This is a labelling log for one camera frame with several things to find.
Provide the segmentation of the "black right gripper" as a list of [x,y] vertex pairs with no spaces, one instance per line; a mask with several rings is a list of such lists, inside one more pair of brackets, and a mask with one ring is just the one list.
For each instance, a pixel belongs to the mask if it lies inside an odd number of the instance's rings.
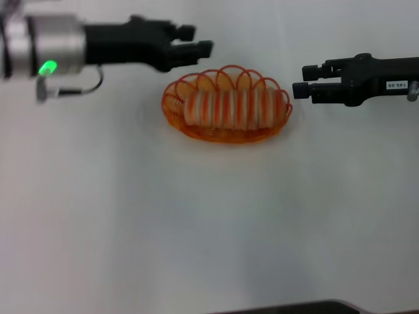
[[[313,83],[319,79],[340,78],[340,83]],[[316,103],[342,103],[360,106],[365,100],[379,96],[406,96],[418,100],[418,58],[376,59],[371,54],[327,60],[322,66],[302,68],[305,82],[293,83],[295,99]]]

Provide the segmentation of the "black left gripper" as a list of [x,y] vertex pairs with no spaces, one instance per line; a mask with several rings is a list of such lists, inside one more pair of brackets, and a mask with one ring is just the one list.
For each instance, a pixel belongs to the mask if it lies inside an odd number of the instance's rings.
[[85,64],[108,65],[144,63],[167,73],[173,65],[196,65],[209,58],[213,41],[193,42],[196,27],[177,25],[168,20],[148,20],[131,16],[122,24],[85,24]]

